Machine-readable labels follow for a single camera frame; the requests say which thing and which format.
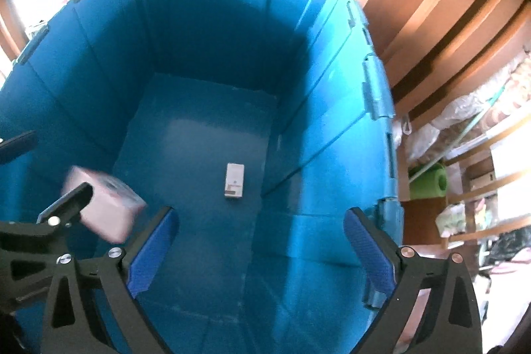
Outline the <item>pink tissue block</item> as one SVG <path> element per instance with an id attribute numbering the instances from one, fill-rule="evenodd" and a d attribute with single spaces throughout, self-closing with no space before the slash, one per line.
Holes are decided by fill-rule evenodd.
<path id="1" fill-rule="evenodd" d="M 93 195 L 81 210 L 81 223 L 108 243 L 124 243 L 147 203 L 118 178 L 79 166 L 71 167 L 62 194 L 85 182 L 92 187 Z"/>

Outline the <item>small white medicine box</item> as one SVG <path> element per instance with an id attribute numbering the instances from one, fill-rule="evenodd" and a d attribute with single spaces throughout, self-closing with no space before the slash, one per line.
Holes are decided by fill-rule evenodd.
<path id="1" fill-rule="evenodd" d="M 227 164 L 224 196 L 226 198 L 242 198 L 245 179 L 245 165 Z"/>

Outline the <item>blue plastic storage bin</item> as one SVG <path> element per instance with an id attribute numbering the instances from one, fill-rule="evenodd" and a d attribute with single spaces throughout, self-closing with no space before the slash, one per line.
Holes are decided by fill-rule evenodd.
<path id="1" fill-rule="evenodd" d="M 354 0 L 72 0 L 15 62 L 1 218 L 33 222 L 73 165 L 170 206 L 139 297 L 176 353 L 348 353 L 373 320 L 345 238 L 358 207 L 402 238 L 392 97 Z M 224 196 L 245 165 L 242 198 Z"/>

